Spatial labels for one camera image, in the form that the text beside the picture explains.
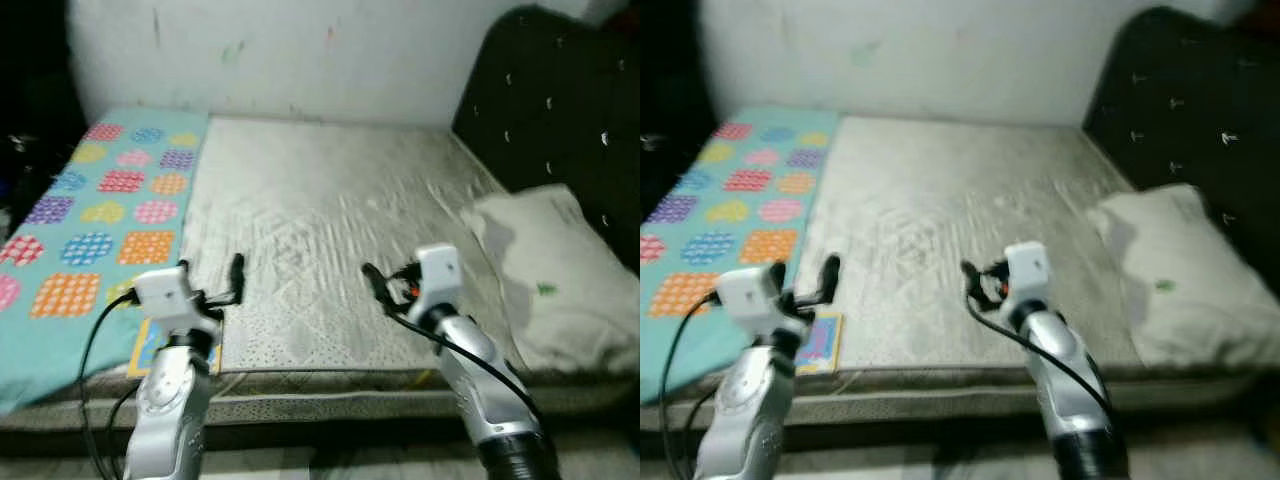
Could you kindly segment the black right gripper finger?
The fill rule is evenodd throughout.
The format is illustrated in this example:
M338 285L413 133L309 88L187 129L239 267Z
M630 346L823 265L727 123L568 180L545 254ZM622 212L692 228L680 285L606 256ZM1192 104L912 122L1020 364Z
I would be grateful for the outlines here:
M991 300L982 285L984 273L968 260L961 261L961 270L965 276L966 298L974 302L978 311L991 311Z
M365 262L361 266L361 273L370 285L375 301L381 306L381 311L387 316L397 315L397 302L390 296L387 287L387 278L381 274L381 271L370 262Z

